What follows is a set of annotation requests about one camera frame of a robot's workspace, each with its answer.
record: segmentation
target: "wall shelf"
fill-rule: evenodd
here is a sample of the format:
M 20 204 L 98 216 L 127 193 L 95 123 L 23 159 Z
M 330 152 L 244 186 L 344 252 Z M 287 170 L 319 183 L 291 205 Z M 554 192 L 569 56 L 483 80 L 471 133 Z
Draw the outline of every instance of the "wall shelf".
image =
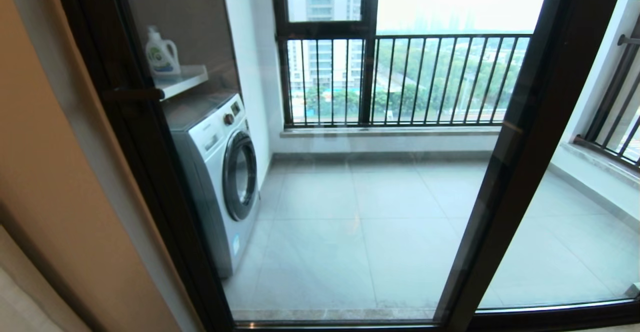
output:
M 164 92 L 164 98 L 160 101 L 179 95 L 209 80 L 205 65 L 181 65 L 180 70 L 182 73 L 179 76 L 153 77 L 155 88 Z

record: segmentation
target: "front-loading washing machine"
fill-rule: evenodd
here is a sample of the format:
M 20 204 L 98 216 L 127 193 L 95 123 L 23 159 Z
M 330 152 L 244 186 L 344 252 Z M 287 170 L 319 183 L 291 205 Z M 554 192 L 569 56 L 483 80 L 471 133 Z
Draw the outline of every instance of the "front-loading washing machine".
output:
M 240 95 L 185 95 L 162 102 L 221 278 L 238 268 L 258 214 L 258 166 Z

